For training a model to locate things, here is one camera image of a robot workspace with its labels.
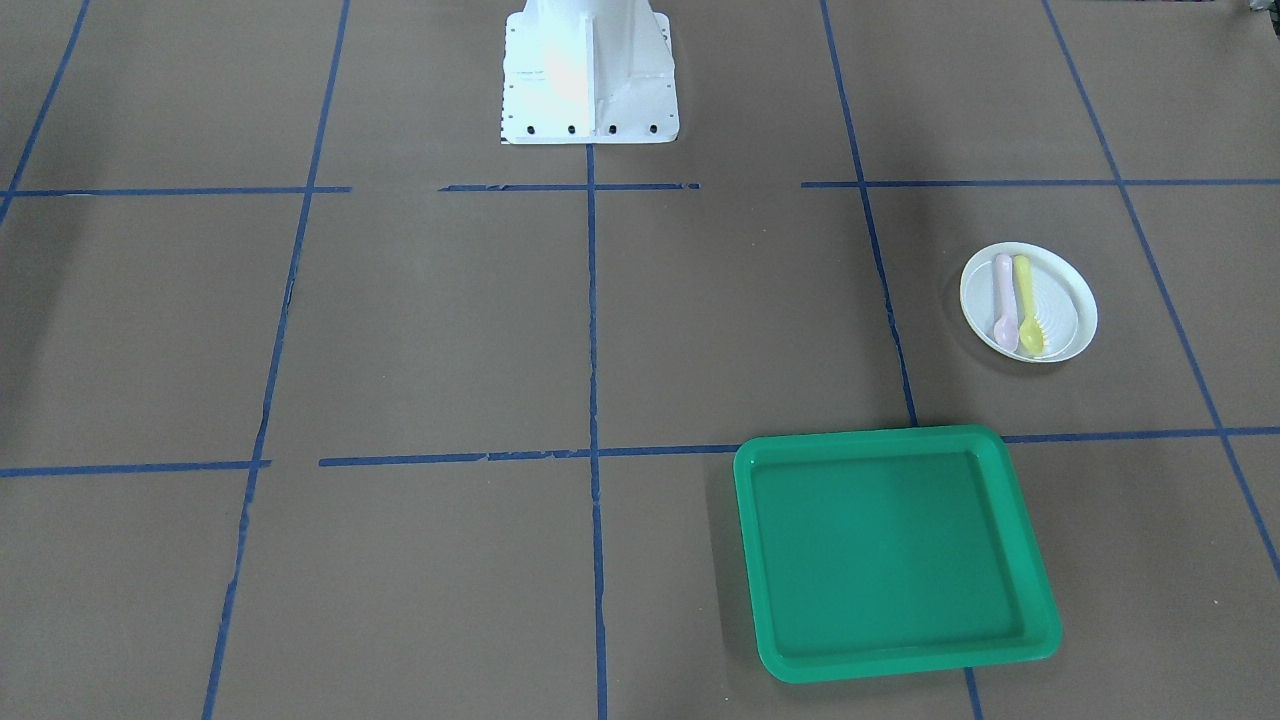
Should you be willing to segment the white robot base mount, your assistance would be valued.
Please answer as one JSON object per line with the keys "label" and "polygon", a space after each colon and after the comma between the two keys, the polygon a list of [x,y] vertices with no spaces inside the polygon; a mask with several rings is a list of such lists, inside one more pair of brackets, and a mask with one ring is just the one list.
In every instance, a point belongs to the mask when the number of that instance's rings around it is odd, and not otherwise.
{"label": "white robot base mount", "polygon": [[526,1],[506,18],[500,141],[671,143],[669,18],[649,1]]}

